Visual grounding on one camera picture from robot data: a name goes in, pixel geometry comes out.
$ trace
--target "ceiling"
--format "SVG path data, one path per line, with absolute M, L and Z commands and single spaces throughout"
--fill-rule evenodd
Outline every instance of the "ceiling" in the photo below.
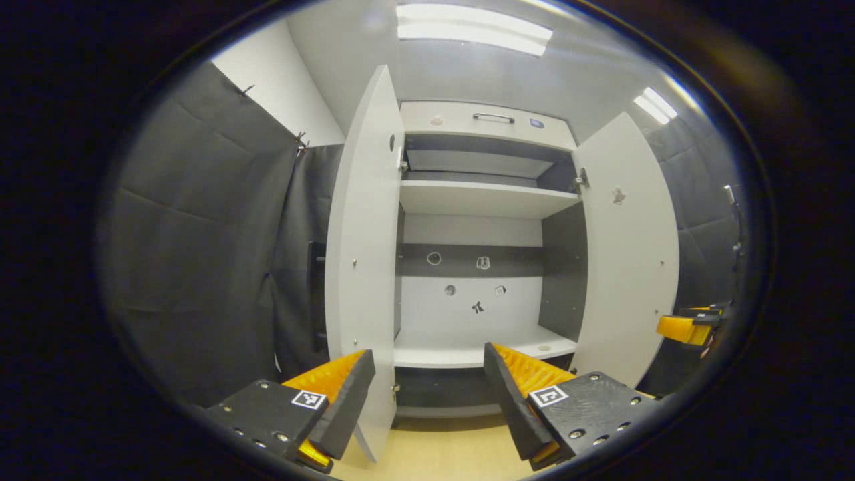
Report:
M 345 134 L 371 74 L 381 64 L 389 66 L 398 99 L 467 100 L 559 116 L 569 121 L 577 143 L 622 111 L 642 130 L 657 128 L 658 123 L 633 104 L 647 86 L 681 115 L 688 110 L 662 73 L 613 32 L 581 17 L 556 15 L 536 2 L 453 3 L 551 28 L 552 39 L 540 58 L 491 45 L 401 41 L 395 0 L 326 0 L 295 12 L 287 23 Z

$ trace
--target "wooden floor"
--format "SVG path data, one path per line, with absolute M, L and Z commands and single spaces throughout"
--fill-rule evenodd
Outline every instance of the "wooden floor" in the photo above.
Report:
M 528 461 L 520 461 L 508 426 L 497 414 L 467 419 L 401 419 L 389 433 L 380 462 L 365 459 L 352 438 L 331 474 L 344 481 L 511 481 L 533 472 Z

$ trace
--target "cabinet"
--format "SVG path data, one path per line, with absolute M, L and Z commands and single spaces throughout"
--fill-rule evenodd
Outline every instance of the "cabinet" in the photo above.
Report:
M 589 185 L 572 193 L 570 173 L 581 168 Z M 566 178 L 543 182 L 551 173 Z M 584 299 L 572 316 L 549 311 L 546 328 L 545 293 L 561 288 L 544 282 L 562 276 L 544 275 L 554 252 L 543 225 L 579 209 Z M 627 114 L 577 145 L 551 116 L 458 102 L 398 106 L 378 67 L 339 164 L 325 280 L 330 355 L 374 349 L 377 374 L 356 430 L 363 451 L 372 460 L 383 451 L 397 408 L 395 367 L 470 375 L 485 341 L 540 359 L 575 353 L 580 371 L 635 385 L 661 341 L 658 314 L 673 309 L 678 267 L 668 189 Z M 579 329 L 563 328 L 579 319 Z

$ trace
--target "drawer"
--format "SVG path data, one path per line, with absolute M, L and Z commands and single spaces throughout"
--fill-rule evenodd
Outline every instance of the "drawer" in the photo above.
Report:
M 408 100 L 401 103 L 401 118 L 407 134 L 469 135 L 563 151 L 576 148 L 567 122 L 525 110 L 467 102 Z

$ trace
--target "metal handle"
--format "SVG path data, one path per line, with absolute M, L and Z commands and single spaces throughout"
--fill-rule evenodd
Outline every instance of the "metal handle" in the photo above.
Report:
M 514 123 L 514 122 L 516 122 L 516 121 L 514 120 L 514 117 L 511 117 L 511 116 L 503 116 L 503 115 L 501 115 L 501 114 L 487 114 L 487 113 L 484 113 L 484 112 L 476 112 L 476 113 L 472 114 L 472 118 L 474 118 L 474 119 L 478 119 L 478 117 L 481 117 L 481 116 L 484 116 L 484 117 L 498 117 L 498 118 L 500 118 L 500 119 L 506 119 L 506 120 L 508 121 L 508 123 Z

